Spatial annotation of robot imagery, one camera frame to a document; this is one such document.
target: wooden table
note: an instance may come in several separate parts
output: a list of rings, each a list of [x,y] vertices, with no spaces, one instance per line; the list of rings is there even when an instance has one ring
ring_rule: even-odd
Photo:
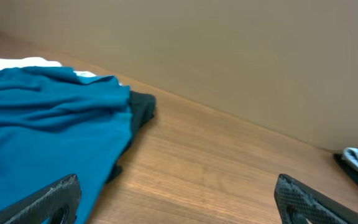
[[[0,35],[1,58],[33,56],[113,74]],[[124,172],[105,186],[90,223],[280,223],[273,197],[280,173],[358,212],[358,186],[331,152],[117,77],[135,91],[155,95],[157,116],[121,158]]]

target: folded blue garment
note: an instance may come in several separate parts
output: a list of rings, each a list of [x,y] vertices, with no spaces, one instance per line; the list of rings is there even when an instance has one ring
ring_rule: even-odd
[[[0,71],[0,210],[67,174],[85,223],[131,139],[128,86],[113,77],[78,77],[68,67]]]

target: beige wall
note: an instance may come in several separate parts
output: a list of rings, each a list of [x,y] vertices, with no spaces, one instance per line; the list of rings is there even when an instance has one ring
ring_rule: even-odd
[[[0,31],[316,146],[358,147],[358,1],[0,0]]]

